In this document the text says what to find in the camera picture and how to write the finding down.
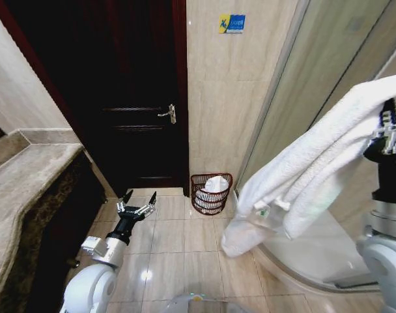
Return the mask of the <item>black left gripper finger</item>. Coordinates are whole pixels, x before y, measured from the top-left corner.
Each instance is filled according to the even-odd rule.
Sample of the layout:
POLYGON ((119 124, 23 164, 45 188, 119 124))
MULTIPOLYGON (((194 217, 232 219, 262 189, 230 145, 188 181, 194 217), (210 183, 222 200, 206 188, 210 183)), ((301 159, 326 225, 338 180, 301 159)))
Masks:
POLYGON ((139 215, 140 217, 144 217, 144 218, 151 215, 155 211, 156 195, 157 195, 157 192, 153 193, 149 202, 146 205, 140 207, 139 209, 136 209, 135 214, 139 215))
POLYGON ((127 193, 125 193, 123 197, 119 198, 119 200, 116 203, 116 208, 118 213, 125 212, 125 207, 128 206, 128 201, 130 200, 132 193, 133 190, 131 189, 127 191, 127 193))

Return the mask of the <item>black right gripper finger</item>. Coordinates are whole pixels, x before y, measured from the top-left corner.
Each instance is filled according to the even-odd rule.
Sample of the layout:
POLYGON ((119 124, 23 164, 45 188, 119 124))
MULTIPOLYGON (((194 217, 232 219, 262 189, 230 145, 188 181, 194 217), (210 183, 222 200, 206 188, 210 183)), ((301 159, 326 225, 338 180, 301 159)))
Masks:
POLYGON ((377 149, 380 154, 396 154, 396 125, 376 129, 369 147, 377 149))
POLYGON ((396 101, 390 98, 385 101, 379 113, 379 127, 394 127, 396 126, 396 101))

